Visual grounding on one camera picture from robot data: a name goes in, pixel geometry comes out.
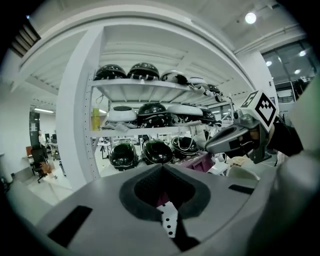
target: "person's arm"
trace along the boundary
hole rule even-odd
[[[275,149],[288,157],[298,154],[304,148],[293,127],[283,123],[274,123],[269,132],[268,148]]]

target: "white floor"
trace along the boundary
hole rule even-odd
[[[135,146],[137,154],[140,155],[140,146]],[[119,174],[120,172],[115,169],[111,164],[108,158],[102,159],[102,153],[100,151],[101,147],[97,147],[95,151],[95,160],[96,165],[99,170],[101,177],[106,177],[114,174]],[[103,156],[107,156],[107,150],[103,153]],[[52,156],[49,154],[49,161],[53,161]],[[55,160],[54,162],[55,170],[52,171],[53,175],[58,176],[57,179],[54,180],[55,184],[49,184],[48,182],[44,181],[43,179],[40,180],[40,184],[38,183],[38,175],[33,176],[31,179],[24,182],[27,188],[32,191],[35,195],[40,197],[45,202],[49,203],[50,205],[54,206],[60,201],[64,200],[68,196],[70,196],[73,191],[71,189],[65,188],[65,177],[63,176],[61,167],[59,166],[59,161]]]

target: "shelf board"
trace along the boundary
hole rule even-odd
[[[112,79],[91,82],[112,103],[193,104],[207,108],[218,103],[214,97],[197,93],[187,85],[164,81]]]
[[[190,131],[190,126],[173,126],[173,127],[159,127],[159,128],[138,128],[138,129],[129,129],[127,131],[119,130],[97,130],[91,131],[90,136],[92,138],[98,137],[116,137],[116,136],[133,136],[133,135],[148,135],[148,134],[171,134],[179,132],[188,132]]]

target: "white column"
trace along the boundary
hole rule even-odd
[[[103,26],[91,27],[77,44],[63,73],[56,106],[56,132],[61,161],[72,189],[100,177],[92,150],[88,150],[88,81],[98,68],[106,45]]]
[[[274,97],[277,112],[279,112],[276,87],[261,53],[256,50],[237,55],[237,57],[251,78],[255,88],[263,90],[269,97]]]

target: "black office chair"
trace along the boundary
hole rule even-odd
[[[41,168],[41,163],[46,163],[46,159],[44,156],[43,149],[40,145],[35,145],[31,149],[31,155],[33,157],[33,171],[39,174],[38,183],[40,183],[40,180],[46,176],[44,171]]]

